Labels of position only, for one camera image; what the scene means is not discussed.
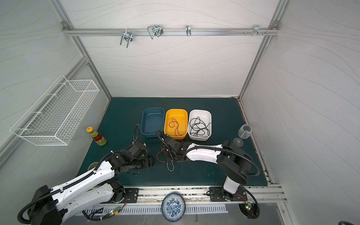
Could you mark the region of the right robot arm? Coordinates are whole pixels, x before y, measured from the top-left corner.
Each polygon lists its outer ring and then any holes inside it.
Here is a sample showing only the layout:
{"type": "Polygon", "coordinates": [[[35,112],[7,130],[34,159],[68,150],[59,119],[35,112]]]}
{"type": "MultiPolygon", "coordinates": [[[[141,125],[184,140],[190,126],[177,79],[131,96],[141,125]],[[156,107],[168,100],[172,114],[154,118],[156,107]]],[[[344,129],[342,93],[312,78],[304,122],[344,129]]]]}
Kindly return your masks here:
{"type": "Polygon", "coordinates": [[[253,158],[231,141],[221,145],[198,145],[191,142],[179,142],[162,131],[157,130],[157,137],[163,145],[166,162],[203,161],[217,164],[226,174],[220,193],[214,196],[225,201],[232,201],[238,195],[239,187],[245,185],[252,176],[260,175],[259,166],[253,158]]]}

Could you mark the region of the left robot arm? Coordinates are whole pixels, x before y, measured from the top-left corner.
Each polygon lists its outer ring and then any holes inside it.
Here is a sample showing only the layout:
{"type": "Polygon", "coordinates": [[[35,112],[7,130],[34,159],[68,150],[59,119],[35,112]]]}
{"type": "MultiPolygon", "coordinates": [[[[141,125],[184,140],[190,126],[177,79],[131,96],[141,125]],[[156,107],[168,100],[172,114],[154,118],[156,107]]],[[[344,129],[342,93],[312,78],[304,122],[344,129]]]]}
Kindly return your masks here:
{"type": "Polygon", "coordinates": [[[53,188],[40,187],[32,201],[19,211],[17,220],[30,225],[60,225],[98,203],[120,202],[125,190],[115,177],[130,169],[141,170],[154,164],[154,157],[142,142],[112,151],[92,170],[53,188]]]}

